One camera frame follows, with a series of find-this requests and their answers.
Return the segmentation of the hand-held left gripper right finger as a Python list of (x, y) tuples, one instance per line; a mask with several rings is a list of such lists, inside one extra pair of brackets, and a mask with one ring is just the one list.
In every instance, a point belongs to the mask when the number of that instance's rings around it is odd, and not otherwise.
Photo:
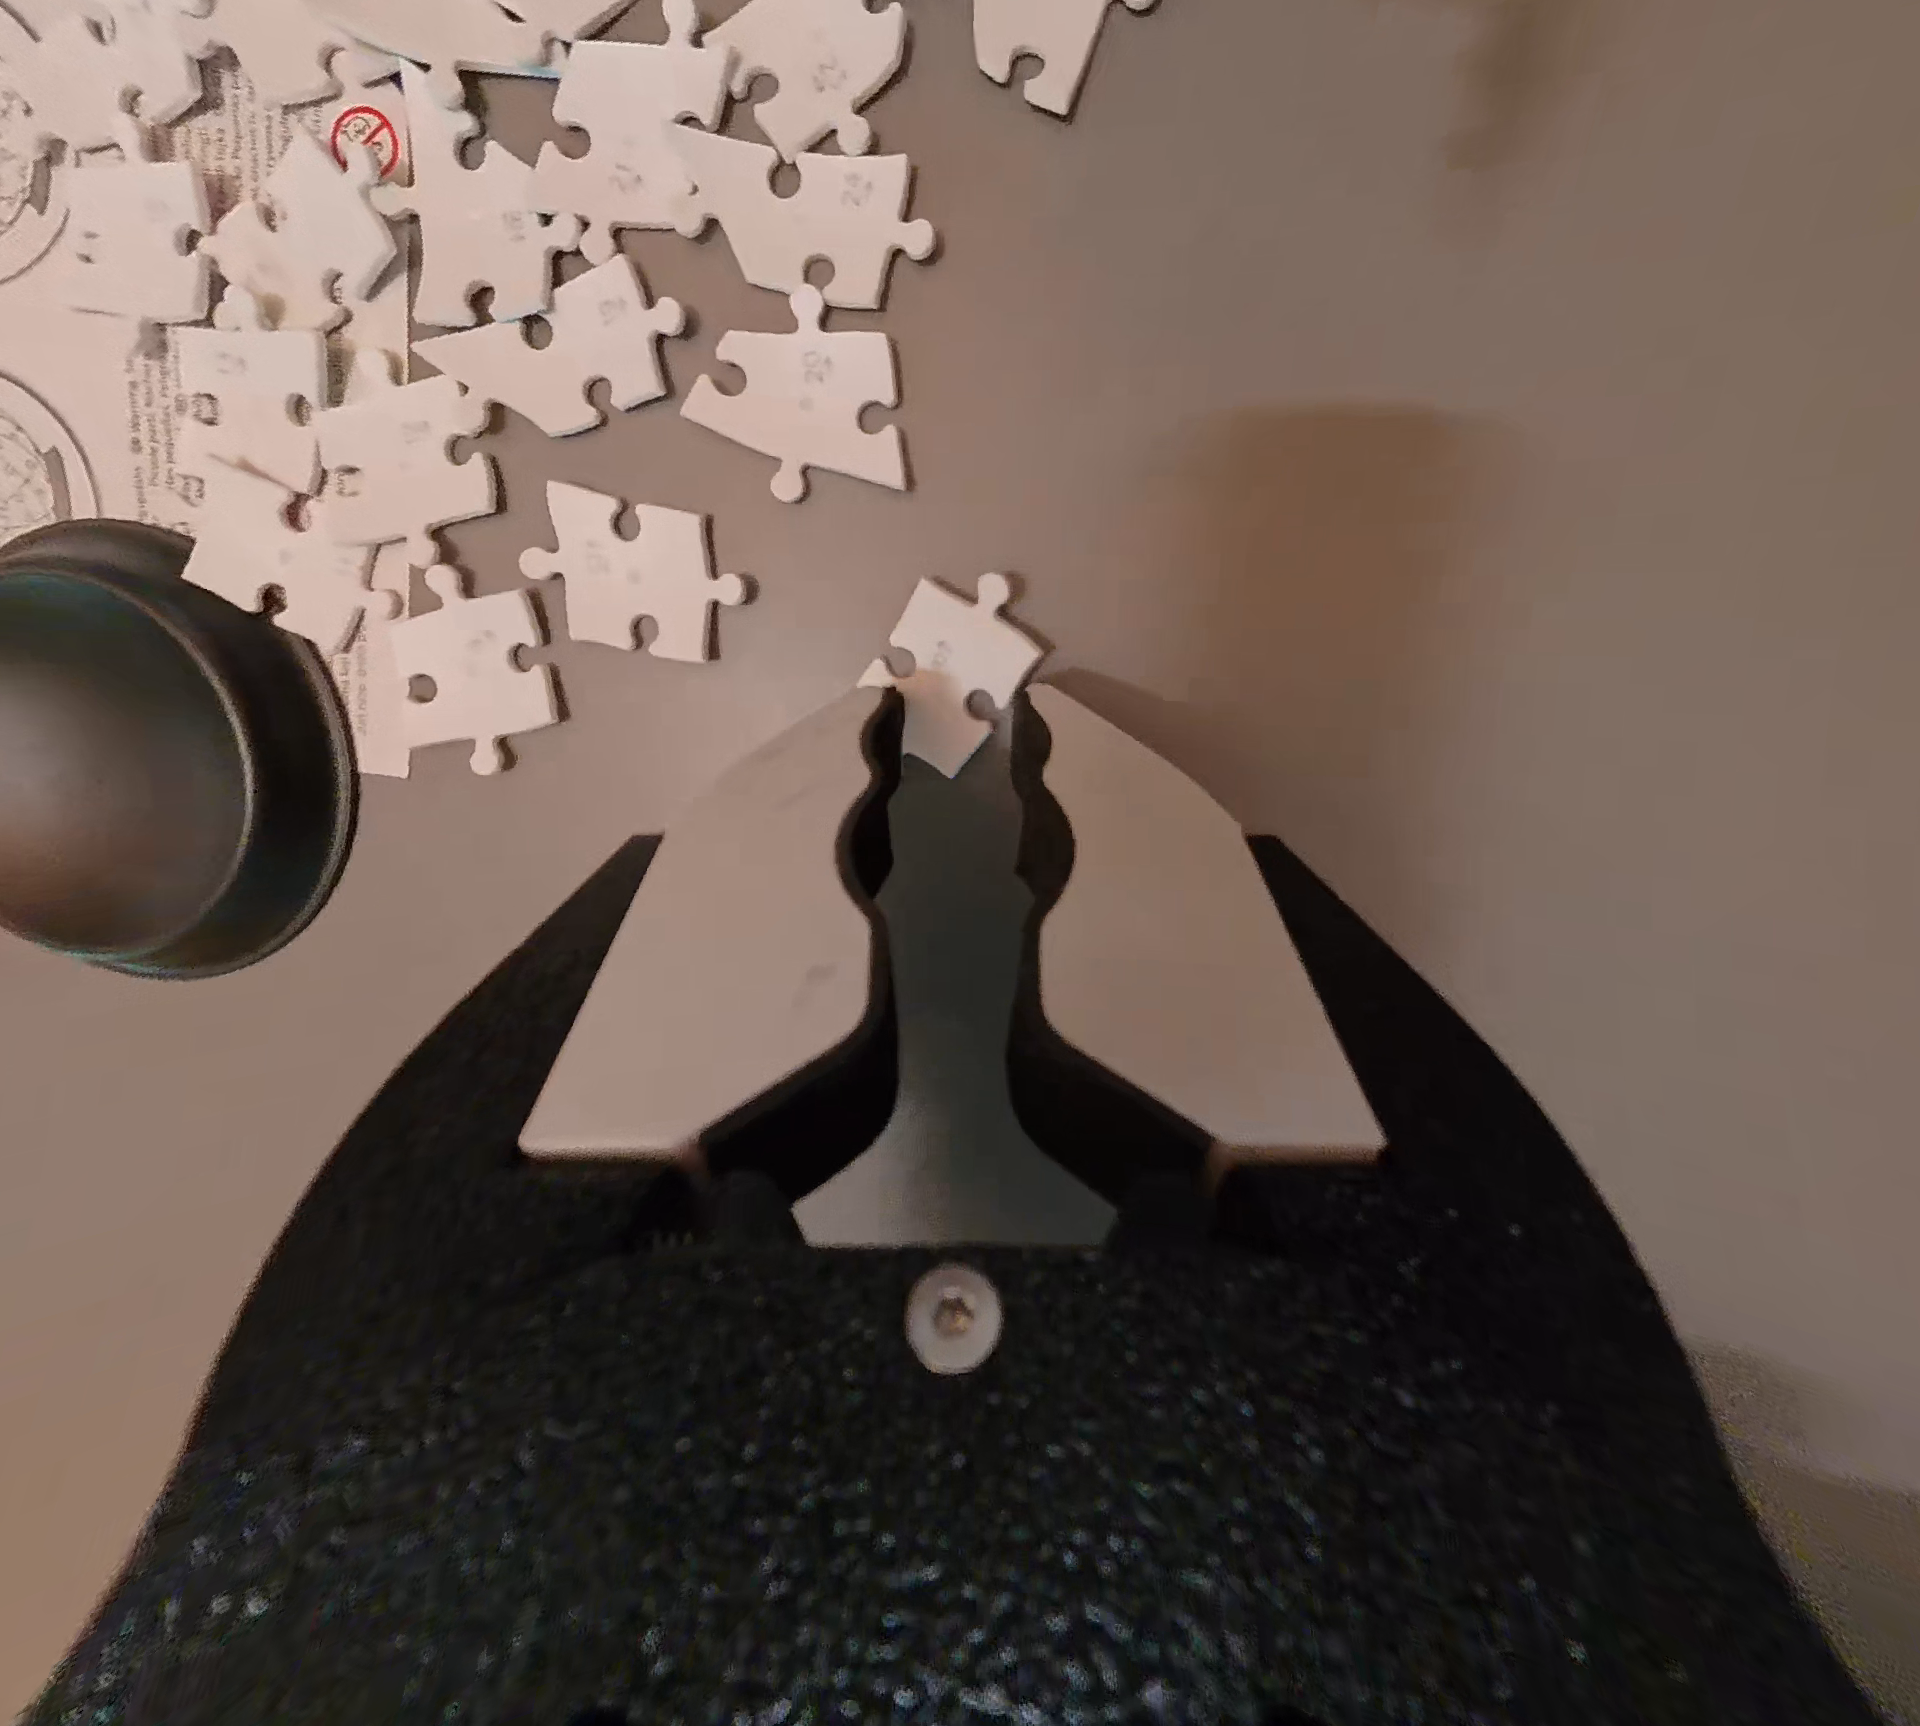
[(1247, 1165), (1371, 1169), (1380, 1116), (1251, 839), (1195, 780), (1054, 685), (1013, 718), (1029, 897), (1009, 1099), (1110, 1204)]

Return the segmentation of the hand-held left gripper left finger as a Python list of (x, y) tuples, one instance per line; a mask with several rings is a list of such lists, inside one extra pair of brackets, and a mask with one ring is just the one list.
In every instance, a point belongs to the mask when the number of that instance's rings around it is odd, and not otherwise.
[(902, 699), (855, 686), (734, 760), (659, 834), (521, 1126), (532, 1162), (828, 1185), (901, 1092), (879, 892)]

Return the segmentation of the curved white puzzle piece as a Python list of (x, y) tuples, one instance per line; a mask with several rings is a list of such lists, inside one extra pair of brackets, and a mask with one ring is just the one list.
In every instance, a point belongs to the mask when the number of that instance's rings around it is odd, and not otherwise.
[(1008, 620), (1015, 586), (984, 571), (977, 593), (922, 577), (859, 686), (897, 689), (907, 704), (902, 753), (956, 780), (989, 739), (999, 715), (1044, 662), (1044, 643)]

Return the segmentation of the pile of white puzzle pieces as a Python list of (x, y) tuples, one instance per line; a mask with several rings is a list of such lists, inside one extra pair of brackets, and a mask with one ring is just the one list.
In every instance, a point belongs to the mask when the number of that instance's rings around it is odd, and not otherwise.
[[(754, 453), (778, 505), (918, 491), (881, 315), (963, 222), (914, 214), (922, 163), (869, 119), (935, 64), (912, 0), (656, 0), (654, 36), (608, 36), (633, 4), (76, 0), (15, 57), (35, 148), (80, 156), (62, 301), (133, 357), (177, 327), (186, 579), (328, 666), (388, 657), (346, 696), (362, 767), (380, 731), (504, 774), (580, 715), (562, 662), (716, 666), (717, 620), (765, 600), (716, 567), (706, 508), (502, 465), (502, 444), (654, 414)], [(978, 74), (1026, 74), (1064, 120), (1107, 11), (1158, 5), (970, 4)], [(397, 79), (404, 169), (294, 133), (213, 222), (151, 133), (220, 53), (272, 107)]]

